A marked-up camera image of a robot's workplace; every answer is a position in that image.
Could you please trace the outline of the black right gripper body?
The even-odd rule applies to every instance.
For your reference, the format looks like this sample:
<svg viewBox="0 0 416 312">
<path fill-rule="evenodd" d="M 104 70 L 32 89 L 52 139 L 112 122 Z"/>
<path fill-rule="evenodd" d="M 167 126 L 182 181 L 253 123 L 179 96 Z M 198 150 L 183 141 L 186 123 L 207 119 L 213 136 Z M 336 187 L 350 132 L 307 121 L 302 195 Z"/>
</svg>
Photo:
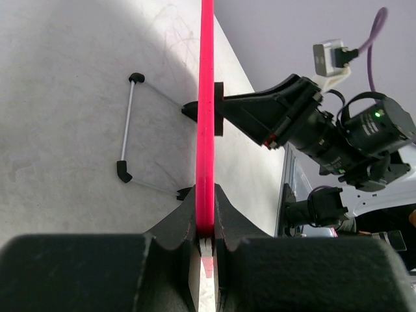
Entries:
<svg viewBox="0 0 416 312">
<path fill-rule="evenodd" d="M 292 144 L 320 166 L 323 176 L 339 176 L 345 172 L 345 159 L 341 135 L 336 130 L 333 115 L 319 110 L 323 100 L 321 89 L 311 79 L 301 77 L 300 115 L 280 136 L 276 136 L 277 148 Z"/>
</svg>

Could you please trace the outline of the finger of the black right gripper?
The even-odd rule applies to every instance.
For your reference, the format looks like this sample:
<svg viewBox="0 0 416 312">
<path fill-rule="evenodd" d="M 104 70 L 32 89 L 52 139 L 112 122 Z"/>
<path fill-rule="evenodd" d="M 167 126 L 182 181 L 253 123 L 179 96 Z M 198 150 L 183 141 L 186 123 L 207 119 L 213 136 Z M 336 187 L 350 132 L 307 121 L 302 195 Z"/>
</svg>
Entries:
<svg viewBox="0 0 416 312">
<path fill-rule="evenodd" d="M 282 83 L 261 92 L 225 95 L 223 82 L 214 84 L 217 115 L 232 123 L 256 143 L 280 136 L 300 115 L 302 79 L 290 75 Z"/>
</svg>

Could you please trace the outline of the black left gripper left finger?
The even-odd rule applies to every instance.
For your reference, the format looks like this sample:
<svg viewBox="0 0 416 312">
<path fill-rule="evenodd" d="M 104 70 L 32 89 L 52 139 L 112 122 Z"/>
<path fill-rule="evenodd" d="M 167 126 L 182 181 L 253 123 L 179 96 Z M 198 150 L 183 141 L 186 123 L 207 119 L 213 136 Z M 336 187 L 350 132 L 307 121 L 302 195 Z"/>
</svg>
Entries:
<svg viewBox="0 0 416 312">
<path fill-rule="evenodd" d="M 184 188 L 179 197 L 179 206 L 144 233 L 133 311 L 198 310 L 195 188 Z"/>
</svg>

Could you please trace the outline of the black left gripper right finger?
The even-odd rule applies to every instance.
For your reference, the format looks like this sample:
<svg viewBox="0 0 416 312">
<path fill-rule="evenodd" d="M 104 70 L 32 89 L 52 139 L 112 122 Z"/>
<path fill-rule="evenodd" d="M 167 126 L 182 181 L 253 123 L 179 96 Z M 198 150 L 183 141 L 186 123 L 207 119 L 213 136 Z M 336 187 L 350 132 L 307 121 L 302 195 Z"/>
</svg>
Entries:
<svg viewBox="0 0 416 312">
<path fill-rule="evenodd" d="M 214 188 L 214 287 L 217 311 L 278 311 L 279 240 Z"/>
</svg>

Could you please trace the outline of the red whiteboard eraser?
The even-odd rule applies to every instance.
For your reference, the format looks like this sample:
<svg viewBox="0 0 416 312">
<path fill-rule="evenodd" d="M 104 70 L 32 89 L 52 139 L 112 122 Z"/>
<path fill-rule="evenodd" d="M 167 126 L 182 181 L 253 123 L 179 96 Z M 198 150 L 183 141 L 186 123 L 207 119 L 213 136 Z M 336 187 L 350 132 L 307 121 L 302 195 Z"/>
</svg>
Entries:
<svg viewBox="0 0 416 312">
<path fill-rule="evenodd" d="M 265 142 L 265 146 L 270 150 L 276 149 L 278 146 L 276 142 L 276 136 L 275 135 L 270 136 L 268 140 Z"/>
</svg>

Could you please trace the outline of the pink framed whiteboard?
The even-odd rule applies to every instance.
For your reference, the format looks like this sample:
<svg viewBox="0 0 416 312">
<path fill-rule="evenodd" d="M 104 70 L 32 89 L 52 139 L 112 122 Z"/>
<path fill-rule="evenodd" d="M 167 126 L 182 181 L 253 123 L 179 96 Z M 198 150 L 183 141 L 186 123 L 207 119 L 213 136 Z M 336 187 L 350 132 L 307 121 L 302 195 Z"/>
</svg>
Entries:
<svg viewBox="0 0 416 312">
<path fill-rule="evenodd" d="M 198 308 L 211 308 L 206 280 L 213 274 L 215 224 L 214 1 L 201 2 L 195 213 L 201 253 Z"/>
</svg>

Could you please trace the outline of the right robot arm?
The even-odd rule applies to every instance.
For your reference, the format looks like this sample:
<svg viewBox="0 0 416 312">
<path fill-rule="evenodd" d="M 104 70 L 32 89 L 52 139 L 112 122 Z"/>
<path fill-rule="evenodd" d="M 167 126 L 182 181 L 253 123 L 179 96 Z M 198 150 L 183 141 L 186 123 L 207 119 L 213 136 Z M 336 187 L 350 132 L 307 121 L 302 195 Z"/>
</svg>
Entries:
<svg viewBox="0 0 416 312">
<path fill-rule="evenodd" d="M 291 75 L 262 92 L 226 96 L 214 86 L 215 133 L 229 121 L 255 143 L 276 150 L 290 144 L 319 166 L 322 176 L 364 192 L 384 189 L 410 166 L 399 149 L 415 140 L 415 123 L 395 100 L 379 92 L 364 92 L 356 101 L 373 104 L 350 115 L 349 103 L 337 114 L 320 110 L 323 91 L 312 80 Z"/>
</svg>

